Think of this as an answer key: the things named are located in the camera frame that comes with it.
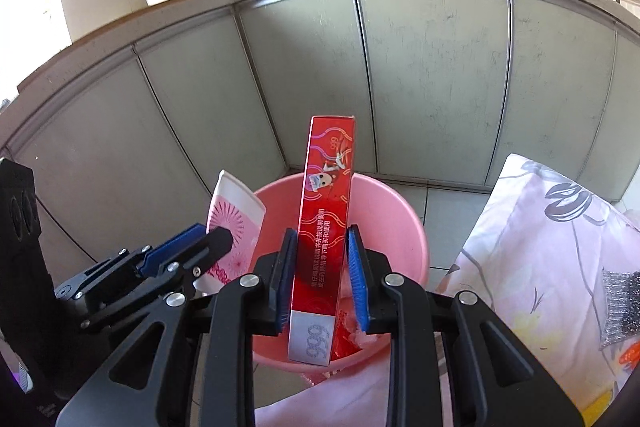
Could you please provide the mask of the pink plastic bucket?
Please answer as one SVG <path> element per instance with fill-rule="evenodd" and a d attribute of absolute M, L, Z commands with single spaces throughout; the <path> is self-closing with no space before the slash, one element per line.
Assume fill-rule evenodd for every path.
<path fill-rule="evenodd" d="M 267 213 L 252 261 L 277 251 L 287 228 L 297 227 L 303 192 L 301 173 L 273 181 L 255 192 Z M 384 254 L 393 271 L 424 285 L 428 279 L 427 239 L 422 220 L 409 203 L 387 184 L 356 173 L 352 177 L 349 223 L 358 225 L 364 247 Z M 253 359 L 260 365 L 306 375 L 340 371 L 373 357 L 390 344 L 390 336 L 371 338 L 360 351 L 327 366 L 291 362 L 288 333 L 253 338 Z"/>

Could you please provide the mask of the floral white tablecloth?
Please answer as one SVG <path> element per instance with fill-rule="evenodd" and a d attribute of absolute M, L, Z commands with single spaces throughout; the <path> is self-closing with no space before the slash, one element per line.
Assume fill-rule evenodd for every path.
<path fill-rule="evenodd" d="M 604 269 L 639 272 L 639 211 L 620 213 L 573 180 L 506 158 L 436 293 L 475 291 L 560 384 L 586 426 L 639 426 L 639 335 L 601 347 Z M 258 426 L 384 425 L 388 349 L 293 398 Z"/>

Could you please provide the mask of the red white plastic bag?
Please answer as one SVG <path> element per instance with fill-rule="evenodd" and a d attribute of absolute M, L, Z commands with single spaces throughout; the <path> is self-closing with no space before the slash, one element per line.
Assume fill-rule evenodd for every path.
<path fill-rule="evenodd" d="M 331 349 L 332 362 L 367 360 L 390 344 L 388 334 L 367 334 L 360 329 L 352 297 L 337 300 Z"/>

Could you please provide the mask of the grey kitchen cabinet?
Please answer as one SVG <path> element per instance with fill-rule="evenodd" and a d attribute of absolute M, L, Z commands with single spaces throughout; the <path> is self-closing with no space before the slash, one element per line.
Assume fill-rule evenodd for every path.
<path fill-rule="evenodd" d="M 639 21 L 613 0 L 171 0 L 27 77 L 1 153 L 34 170 L 55 282 L 203 221 L 220 170 L 302 168 L 316 114 L 405 184 L 442 274 L 508 155 L 639 205 Z"/>

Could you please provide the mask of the silver mesh scouring pad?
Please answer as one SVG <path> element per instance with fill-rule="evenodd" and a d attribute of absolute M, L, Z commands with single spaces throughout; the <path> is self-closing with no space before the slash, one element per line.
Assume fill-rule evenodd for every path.
<path fill-rule="evenodd" d="M 639 272 L 604 269 L 602 286 L 605 321 L 601 347 L 606 348 L 639 335 Z"/>

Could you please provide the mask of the red long carton box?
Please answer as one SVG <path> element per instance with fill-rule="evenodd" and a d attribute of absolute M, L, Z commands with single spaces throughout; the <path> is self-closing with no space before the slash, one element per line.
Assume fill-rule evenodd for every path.
<path fill-rule="evenodd" d="M 297 225 L 288 358 L 327 366 L 332 358 L 354 173 L 356 119 L 310 120 Z"/>

